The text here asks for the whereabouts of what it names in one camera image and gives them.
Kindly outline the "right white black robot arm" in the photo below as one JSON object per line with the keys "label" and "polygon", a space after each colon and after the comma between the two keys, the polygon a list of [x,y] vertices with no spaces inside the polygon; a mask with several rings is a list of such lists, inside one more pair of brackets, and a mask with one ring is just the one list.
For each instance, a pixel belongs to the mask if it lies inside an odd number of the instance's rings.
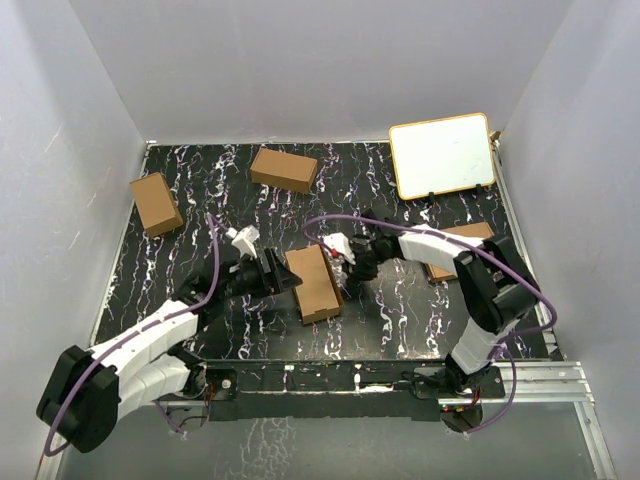
{"label": "right white black robot arm", "polygon": [[441,370],[405,376],[419,393],[471,395],[480,387],[499,346],[542,300],[513,241],[504,235],[464,237],[426,224],[392,224],[373,215],[357,221],[368,227],[365,234],[325,238],[333,242],[331,255],[343,260],[348,280],[370,281],[380,265],[395,259],[436,266],[456,275],[469,314],[461,337]]}

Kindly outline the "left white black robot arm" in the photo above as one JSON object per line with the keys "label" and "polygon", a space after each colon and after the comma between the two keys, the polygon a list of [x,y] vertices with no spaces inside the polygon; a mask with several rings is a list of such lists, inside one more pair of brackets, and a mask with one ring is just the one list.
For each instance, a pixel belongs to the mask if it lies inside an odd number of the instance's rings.
{"label": "left white black robot arm", "polygon": [[165,395],[200,396],[207,376],[180,351],[225,310],[228,301],[275,296],[302,285],[267,248],[259,257],[221,262],[210,254],[161,306],[121,334],[89,349],[77,345],[59,356],[36,407],[50,436],[60,435],[81,453],[101,445],[116,424]]}

